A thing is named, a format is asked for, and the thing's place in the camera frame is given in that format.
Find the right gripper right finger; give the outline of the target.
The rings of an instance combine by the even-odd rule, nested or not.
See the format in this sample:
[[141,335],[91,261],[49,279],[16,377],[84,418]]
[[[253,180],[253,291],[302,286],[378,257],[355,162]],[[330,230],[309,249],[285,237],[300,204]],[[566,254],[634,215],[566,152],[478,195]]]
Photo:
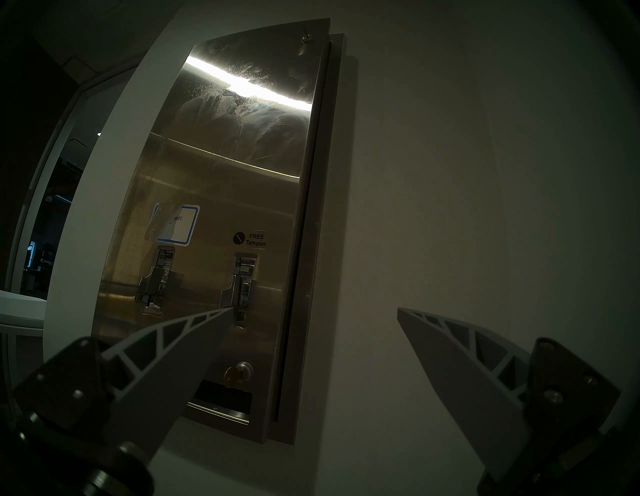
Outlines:
[[399,307],[397,321],[484,466],[478,495],[586,494],[619,388],[550,337],[527,352],[441,315]]

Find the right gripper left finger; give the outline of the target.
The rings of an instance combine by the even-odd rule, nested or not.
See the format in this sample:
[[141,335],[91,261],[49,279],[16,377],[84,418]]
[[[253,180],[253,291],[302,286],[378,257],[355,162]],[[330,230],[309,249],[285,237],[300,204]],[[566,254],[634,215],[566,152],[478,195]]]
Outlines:
[[153,495],[148,465],[234,321],[231,307],[81,337],[13,391],[10,495]]

